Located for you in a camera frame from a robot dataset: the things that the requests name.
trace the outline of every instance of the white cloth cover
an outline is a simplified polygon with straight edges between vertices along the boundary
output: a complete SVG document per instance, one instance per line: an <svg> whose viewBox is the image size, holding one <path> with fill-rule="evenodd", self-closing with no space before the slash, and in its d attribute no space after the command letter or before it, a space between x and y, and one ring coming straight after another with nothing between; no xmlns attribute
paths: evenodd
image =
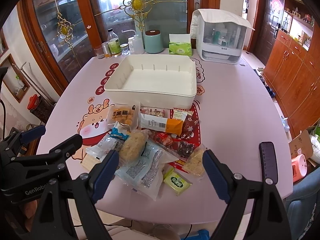
<svg viewBox="0 0 320 240"><path fill-rule="evenodd" d="M198 28L199 28L199 17L202 17L205 22L209 23L223 23L223 22L233 22L241 26L245 26L249 29L252 28L250 22L240 16L220 10L220 9L198 9L192 13L192 20L190 26L190 35L192 39L197 38Z"/></svg>

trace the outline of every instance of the white plastic tray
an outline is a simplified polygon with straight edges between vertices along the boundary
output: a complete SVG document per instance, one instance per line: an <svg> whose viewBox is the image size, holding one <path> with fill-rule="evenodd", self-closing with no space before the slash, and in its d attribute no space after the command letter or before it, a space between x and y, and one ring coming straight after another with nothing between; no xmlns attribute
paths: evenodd
<svg viewBox="0 0 320 240"><path fill-rule="evenodd" d="M104 89L116 104L190 109L196 95L196 66L188 56L129 55Z"/></svg>

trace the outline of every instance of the blue chair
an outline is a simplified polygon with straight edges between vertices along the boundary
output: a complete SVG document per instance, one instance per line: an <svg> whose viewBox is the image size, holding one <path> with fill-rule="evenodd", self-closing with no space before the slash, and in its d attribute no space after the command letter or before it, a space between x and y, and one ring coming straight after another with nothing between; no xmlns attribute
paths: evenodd
<svg viewBox="0 0 320 240"><path fill-rule="evenodd" d="M293 185L293 193L284 200L292 240L308 229L320 211L320 168Z"/></svg>

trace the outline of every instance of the wooden cabinet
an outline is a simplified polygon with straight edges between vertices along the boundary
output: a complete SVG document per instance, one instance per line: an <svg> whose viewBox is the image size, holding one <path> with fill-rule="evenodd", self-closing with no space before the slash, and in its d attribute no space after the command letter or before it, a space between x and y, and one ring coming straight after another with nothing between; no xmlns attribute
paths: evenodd
<svg viewBox="0 0 320 240"><path fill-rule="evenodd" d="M270 54L269 60L267 62L266 68L263 71L265 76L268 78L270 82L273 82L275 79L278 70L288 53L288 47L282 43L279 39L276 39L275 44L273 46L273 50Z"/></svg>
<svg viewBox="0 0 320 240"><path fill-rule="evenodd" d="M279 31L264 70L267 84L288 117L292 137L320 118L320 28L315 24L309 51Z"/></svg>
<svg viewBox="0 0 320 240"><path fill-rule="evenodd" d="M296 41L292 40L290 43L289 48L295 53L297 54L297 56L303 60L304 57L307 54L307 51L300 45L298 44Z"/></svg>
<svg viewBox="0 0 320 240"><path fill-rule="evenodd" d="M272 82L279 98L282 98L289 88L292 80L298 73L301 64L302 60L291 49L289 49L274 81Z"/></svg>
<svg viewBox="0 0 320 240"><path fill-rule="evenodd" d="M316 83L317 79L303 63L281 99L288 116L291 116L298 109L311 90L316 86Z"/></svg>
<svg viewBox="0 0 320 240"><path fill-rule="evenodd" d="M312 91L295 111L290 116L294 132L296 135L300 133L300 130L304 130L310 125L313 125L320 116L320 83L316 82Z"/></svg>
<svg viewBox="0 0 320 240"><path fill-rule="evenodd" d="M311 73L315 76L316 79L320 77L320 65L309 55L306 54L303 63L306 64L307 68L311 71Z"/></svg>

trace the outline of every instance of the blue gripper pad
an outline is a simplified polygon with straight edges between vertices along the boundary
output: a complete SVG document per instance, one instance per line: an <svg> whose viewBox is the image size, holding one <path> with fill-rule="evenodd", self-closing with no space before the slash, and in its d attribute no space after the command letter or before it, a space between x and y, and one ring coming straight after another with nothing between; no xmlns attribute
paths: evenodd
<svg viewBox="0 0 320 240"><path fill-rule="evenodd" d="M31 130L25 131L21 134L20 142L23 144L28 144L33 140L40 138L45 134L45 126L39 125Z"/></svg>
<svg viewBox="0 0 320 240"><path fill-rule="evenodd" d="M111 150L107 157L103 160L103 162L99 165L103 165L100 174L97 176L94 184L91 185L93 188L92 201L93 203L97 203L99 199L102 199L110 181L113 179L113 175L115 174L116 168L119 165L119 154L115 150Z"/></svg>
<svg viewBox="0 0 320 240"><path fill-rule="evenodd" d="M222 173L211 158L210 152L211 150L206 150L202 156L203 167L207 172L209 179L218 194L218 197L228 204L230 195L228 193L227 181L224 179Z"/></svg>

